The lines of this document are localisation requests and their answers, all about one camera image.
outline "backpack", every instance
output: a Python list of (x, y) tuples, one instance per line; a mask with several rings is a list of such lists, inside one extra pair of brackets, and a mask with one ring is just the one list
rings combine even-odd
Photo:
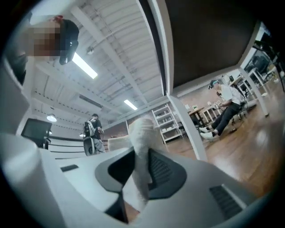
[(97, 128), (94, 128), (91, 121), (87, 121), (84, 123), (83, 133), (85, 137), (92, 137), (95, 135)]

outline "cap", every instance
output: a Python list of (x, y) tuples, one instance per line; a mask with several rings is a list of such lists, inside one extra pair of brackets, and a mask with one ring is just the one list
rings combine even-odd
[(211, 80), (209, 89), (213, 88), (214, 84), (219, 83), (218, 80)]
[(64, 65), (70, 62), (78, 47), (79, 29), (71, 20), (62, 20), (60, 28), (60, 59), (59, 63)]

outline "shelf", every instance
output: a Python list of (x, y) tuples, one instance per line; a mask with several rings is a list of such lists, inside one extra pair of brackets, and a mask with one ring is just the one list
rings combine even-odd
[(154, 113), (160, 113), (160, 112), (162, 112), (162, 111), (164, 111), (164, 110), (167, 110), (167, 109), (168, 109), (168, 107), (167, 107), (167, 106), (164, 106), (164, 107), (162, 107), (162, 108), (160, 108), (160, 109), (155, 110)]
[(172, 131), (172, 130), (175, 130), (175, 129), (177, 129), (177, 128), (176, 128), (176, 127), (173, 127), (173, 128), (171, 128), (171, 129), (168, 129), (168, 130), (165, 130), (165, 131), (161, 131), (161, 133), (164, 134), (164, 133), (167, 133), (167, 132)]
[(170, 137), (170, 138), (166, 138), (165, 141), (168, 141), (168, 140), (170, 140), (170, 139), (176, 138), (176, 137), (178, 137), (178, 136), (180, 136), (180, 135), (181, 135), (181, 134), (176, 134), (176, 135), (174, 135), (174, 136), (172, 136), (172, 137)]
[(165, 118), (168, 117), (168, 116), (171, 116), (171, 112), (166, 113), (166, 114), (164, 114), (164, 115), (162, 115), (162, 116), (157, 117), (156, 120), (159, 121), (159, 120), (165, 119)]
[(169, 124), (169, 123), (171, 123), (171, 122), (173, 122), (173, 121), (174, 121), (174, 119), (168, 120), (167, 122), (164, 122), (164, 123), (162, 123), (162, 124), (159, 124), (159, 127), (165, 126), (165, 125), (167, 125), (167, 124)]

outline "person wearing backpack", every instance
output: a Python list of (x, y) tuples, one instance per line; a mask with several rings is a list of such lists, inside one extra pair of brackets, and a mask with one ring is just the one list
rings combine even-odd
[(85, 123), (85, 125), (88, 127), (87, 130), (84, 131), (86, 136), (90, 136), (93, 139), (96, 154), (106, 152), (103, 141), (100, 138), (100, 134), (103, 134), (104, 132), (102, 130), (101, 122), (98, 118), (99, 116), (97, 114), (93, 114), (92, 118)]

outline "sneaker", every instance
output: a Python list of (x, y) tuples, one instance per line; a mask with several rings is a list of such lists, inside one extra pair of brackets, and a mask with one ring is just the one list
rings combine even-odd
[(216, 138), (218, 138), (219, 136), (216, 134), (215, 136), (213, 136), (212, 132), (208, 132), (208, 133), (200, 133), (200, 135), (207, 140), (214, 140)]
[(199, 130), (204, 132), (204, 133), (210, 132), (210, 130), (208, 130), (206, 127), (199, 127)]

